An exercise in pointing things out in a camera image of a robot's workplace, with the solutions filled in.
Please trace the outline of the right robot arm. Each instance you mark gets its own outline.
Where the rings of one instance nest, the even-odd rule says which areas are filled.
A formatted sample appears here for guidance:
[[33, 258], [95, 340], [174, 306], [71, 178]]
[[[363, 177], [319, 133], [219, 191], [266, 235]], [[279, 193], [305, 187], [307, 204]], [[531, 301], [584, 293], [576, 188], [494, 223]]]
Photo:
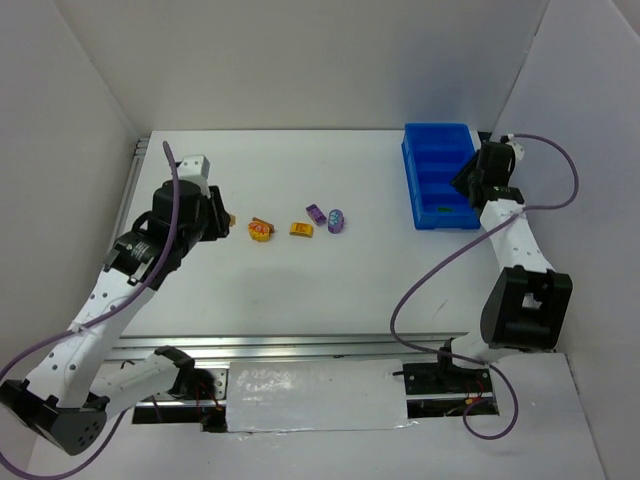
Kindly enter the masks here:
[[545, 258], [530, 228], [521, 191], [509, 185], [524, 148], [513, 135], [486, 141], [451, 181], [469, 201], [490, 242], [499, 276], [479, 327], [444, 349], [461, 369], [484, 369], [517, 353], [556, 347], [573, 290], [569, 275]]

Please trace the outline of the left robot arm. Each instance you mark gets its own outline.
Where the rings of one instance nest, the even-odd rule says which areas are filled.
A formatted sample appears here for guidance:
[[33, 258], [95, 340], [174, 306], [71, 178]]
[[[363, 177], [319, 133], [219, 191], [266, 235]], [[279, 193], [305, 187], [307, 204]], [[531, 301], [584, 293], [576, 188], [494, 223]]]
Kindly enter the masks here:
[[231, 217], [218, 187], [182, 180], [165, 182], [152, 207], [119, 237], [105, 259], [96, 285], [69, 327], [25, 379], [1, 385], [1, 403], [24, 425], [65, 453], [86, 451], [106, 423], [156, 394], [175, 398], [195, 393], [209, 374], [171, 347], [110, 376], [98, 371], [120, 335], [142, 307], [199, 242], [228, 236]]

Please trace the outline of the brown lego plate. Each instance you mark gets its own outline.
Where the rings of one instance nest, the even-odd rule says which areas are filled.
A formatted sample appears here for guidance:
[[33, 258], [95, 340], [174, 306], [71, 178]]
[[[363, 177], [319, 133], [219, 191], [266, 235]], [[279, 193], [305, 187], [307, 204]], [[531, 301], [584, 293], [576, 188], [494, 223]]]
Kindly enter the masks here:
[[257, 222], [257, 223], [260, 223], [260, 224], [264, 225], [265, 227], [267, 227], [267, 228], [268, 228], [268, 230], [269, 230], [269, 232], [270, 232], [270, 233], [274, 233], [274, 232], [275, 232], [275, 227], [274, 227], [274, 225], [273, 225], [273, 224], [271, 224], [271, 223], [269, 223], [269, 222], [267, 222], [266, 220], [260, 219], [260, 218], [258, 218], [258, 217], [253, 217], [253, 218], [252, 218], [252, 221], [253, 221], [253, 222]]

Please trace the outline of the yellow round orange-print lego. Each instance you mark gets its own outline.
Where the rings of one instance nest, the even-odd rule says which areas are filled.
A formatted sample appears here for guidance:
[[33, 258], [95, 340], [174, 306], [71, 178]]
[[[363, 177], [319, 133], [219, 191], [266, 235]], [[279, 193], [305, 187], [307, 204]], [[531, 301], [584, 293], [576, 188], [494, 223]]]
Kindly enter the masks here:
[[272, 229], [264, 223], [252, 221], [248, 224], [248, 233], [254, 241], [267, 242], [271, 239]]

